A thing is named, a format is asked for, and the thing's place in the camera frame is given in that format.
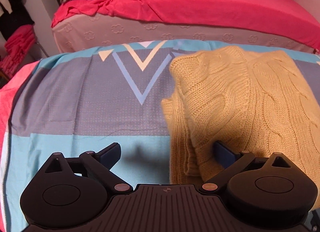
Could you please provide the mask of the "yellow cable-knit sweater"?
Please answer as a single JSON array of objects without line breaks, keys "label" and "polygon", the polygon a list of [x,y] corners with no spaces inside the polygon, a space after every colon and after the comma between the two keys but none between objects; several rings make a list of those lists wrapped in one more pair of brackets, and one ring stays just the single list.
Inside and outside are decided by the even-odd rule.
[{"label": "yellow cable-knit sweater", "polygon": [[170,181],[201,185],[222,171],[220,140],[258,157],[281,152],[319,183],[319,104],[283,51],[237,46],[174,58],[174,92],[161,102],[170,134]]}]

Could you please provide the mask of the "red clothes pile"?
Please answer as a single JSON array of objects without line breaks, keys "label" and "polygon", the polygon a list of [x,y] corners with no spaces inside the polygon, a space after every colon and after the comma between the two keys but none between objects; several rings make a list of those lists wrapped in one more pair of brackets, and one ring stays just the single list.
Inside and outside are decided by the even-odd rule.
[{"label": "red clothes pile", "polygon": [[1,72],[11,79],[35,43],[33,25],[19,27],[4,45],[7,55],[1,59]]}]

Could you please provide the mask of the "dark hanging clothes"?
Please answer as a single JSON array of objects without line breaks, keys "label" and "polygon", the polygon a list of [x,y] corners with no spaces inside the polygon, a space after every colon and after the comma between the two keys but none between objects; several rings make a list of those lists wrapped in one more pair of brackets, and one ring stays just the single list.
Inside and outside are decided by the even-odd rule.
[{"label": "dark hanging clothes", "polygon": [[1,0],[1,34],[5,40],[21,26],[33,25],[24,0]]}]

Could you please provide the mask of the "blue grey patterned bedsheet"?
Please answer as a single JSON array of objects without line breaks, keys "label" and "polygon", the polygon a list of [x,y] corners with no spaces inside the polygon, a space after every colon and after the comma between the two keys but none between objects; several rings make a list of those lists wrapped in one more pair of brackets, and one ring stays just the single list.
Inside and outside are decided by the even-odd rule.
[{"label": "blue grey patterned bedsheet", "polygon": [[113,172],[129,182],[169,182],[169,134],[161,100],[174,80],[173,58],[224,47],[220,41],[169,40],[58,54],[21,69],[1,90],[4,121],[1,213],[5,231],[27,222],[20,196],[54,152],[77,157],[118,142],[121,159]]}]

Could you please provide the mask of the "beige embossed mattress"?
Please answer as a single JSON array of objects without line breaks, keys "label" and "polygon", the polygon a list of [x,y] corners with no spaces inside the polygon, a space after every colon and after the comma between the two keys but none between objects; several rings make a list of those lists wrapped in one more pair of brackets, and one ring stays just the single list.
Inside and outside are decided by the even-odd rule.
[{"label": "beige embossed mattress", "polygon": [[312,47],[275,34],[233,27],[145,23],[102,14],[93,17],[85,14],[74,15],[54,26],[52,32],[61,53],[95,46],[173,39],[218,40],[230,44],[274,46],[307,53],[315,52]]}]

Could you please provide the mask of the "red bed cover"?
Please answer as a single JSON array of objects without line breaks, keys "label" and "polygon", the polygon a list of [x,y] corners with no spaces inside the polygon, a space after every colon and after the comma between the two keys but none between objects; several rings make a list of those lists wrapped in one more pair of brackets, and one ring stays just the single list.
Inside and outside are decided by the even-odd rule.
[{"label": "red bed cover", "polygon": [[319,48],[319,22],[293,0],[69,0],[58,8],[52,25],[80,14],[234,27],[270,33]]}]

